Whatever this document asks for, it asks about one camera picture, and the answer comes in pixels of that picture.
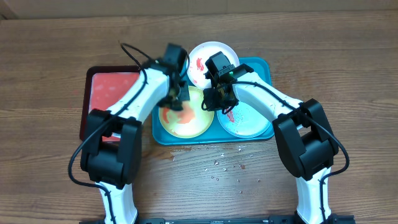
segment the tray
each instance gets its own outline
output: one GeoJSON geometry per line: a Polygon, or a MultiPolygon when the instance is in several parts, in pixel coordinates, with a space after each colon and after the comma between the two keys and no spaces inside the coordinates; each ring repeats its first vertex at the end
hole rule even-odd
{"type": "MultiPolygon", "coordinates": [[[[246,57],[240,58],[240,63],[245,63],[252,67],[256,71],[260,78],[266,83],[272,85],[271,73],[269,71],[268,64],[265,60],[259,57],[246,57]]],[[[187,76],[184,80],[188,81],[190,85],[193,85],[187,76]]],[[[182,139],[177,138],[169,134],[162,126],[159,120],[159,108],[156,106],[152,110],[152,135],[154,139],[162,145],[184,145],[184,144],[205,144],[205,143],[217,143],[217,142],[238,142],[238,141],[251,141],[251,140],[268,140],[273,137],[274,130],[272,125],[261,135],[254,138],[238,138],[226,132],[218,121],[217,114],[215,113],[214,120],[210,127],[201,135],[190,138],[182,139]]]]}

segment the wooden table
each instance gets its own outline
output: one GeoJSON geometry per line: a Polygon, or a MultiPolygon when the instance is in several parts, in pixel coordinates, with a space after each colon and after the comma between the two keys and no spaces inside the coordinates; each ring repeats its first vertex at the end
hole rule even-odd
{"type": "MultiPolygon", "coordinates": [[[[119,40],[153,57],[168,42],[191,51],[217,40],[240,57],[264,58],[276,88],[321,102],[349,152],[348,171],[330,179],[333,212],[354,214],[358,223],[396,223],[397,11],[1,21],[0,223],[77,223],[103,216],[98,190],[73,184],[67,164],[80,143],[87,69],[134,64],[119,40]]],[[[294,212],[295,179],[274,139],[165,147],[154,141],[150,126],[148,118],[134,185],[143,217],[294,212]]],[[[340,152],[333,169],[343,164],[340,152]]],[[[88,180],[79,160],[74,173],[88,180]]]]}

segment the plate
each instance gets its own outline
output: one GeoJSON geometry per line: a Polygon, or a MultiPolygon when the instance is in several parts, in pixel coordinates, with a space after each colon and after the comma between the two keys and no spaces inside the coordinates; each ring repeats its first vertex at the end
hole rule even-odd
{"type": "Polygon", "coordinates": [[[159,108],[159,120],[163,128],[178,138],[194,138],[203,134],[214,119],[214,111],[203,111],[203,91],[189,86],[190,101],[182,103],[182,111],[159,108]]]}
{"type": "Polygon", "coordinates": [[[257,137],[271,125],[263,115],[243,102],[227,114],[217,111],[217,117],[225,131],[239,138],[257,137]]]}
{"type": "Polygon", "coordinates": [[[205,42],[195,47],[189,54],[190,66],[188,68],[188,78],[198,88],[210,88],[211,83],[209,79],[205,78],[205,73],[208,71],[205,63],[215,53],[223,52],[231,64],[237,67],[239,59],[234,50],[226,44],[221,42],[205,42]]]}

